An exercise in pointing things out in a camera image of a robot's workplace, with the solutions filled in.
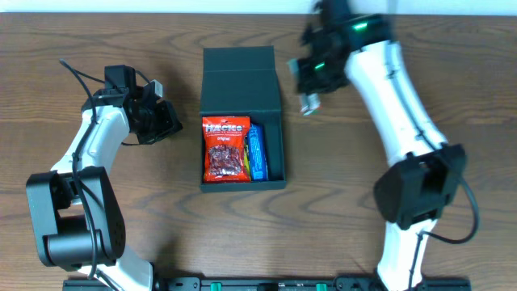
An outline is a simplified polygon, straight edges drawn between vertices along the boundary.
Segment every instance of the blue package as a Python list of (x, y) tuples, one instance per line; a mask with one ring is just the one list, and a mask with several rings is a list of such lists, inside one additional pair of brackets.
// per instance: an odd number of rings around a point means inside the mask
[(266, 150), (264, 132), (260, 125), (251, 124), (247, 136), (252, 181), (267, 181)]

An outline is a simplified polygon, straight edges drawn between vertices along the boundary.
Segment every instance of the wooden table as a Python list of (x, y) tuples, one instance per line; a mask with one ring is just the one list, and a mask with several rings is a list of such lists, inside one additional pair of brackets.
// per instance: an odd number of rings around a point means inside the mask
[[(121, 148), (110, 177), (128, 245), (162, 274), (372, 272), (384, 240), (372, 196), (388, 169), (384, 149), (353, 86), (324, 96), (320, 114), (299, 114), (286, 61), (305, 54), (304, 23), (303, 15), (0, 14), (0, 289), (59, 290), (74, 275), (38, 260), (24, 187), (61, 158), (80, 124), (86, 95), (60, 57), (99, 77), (105, 65), (138, 68), (164, 84), (179, 112), (181, 133)], [(431, 118), (468, 152), (465, 176), (481, 206), (475, 240), (431, 241), (423, 271), (469, 276), (475, 290), (515, 289), (517, 19), (401, 16), (397, 34)], [(284, 92), (288, 186), (203, 194), (203, 47), (270, 44)], [(458, 193), (435, 231), (459, 238), (471, 222)]]

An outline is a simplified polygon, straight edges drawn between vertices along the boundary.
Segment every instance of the red snack bag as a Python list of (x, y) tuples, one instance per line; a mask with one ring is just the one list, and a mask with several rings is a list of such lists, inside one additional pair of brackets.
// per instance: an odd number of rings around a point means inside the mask
[(251, 181), (244, 167), (244, 139), (249, 130), (249, 117), (203, 117), (204, 182)]

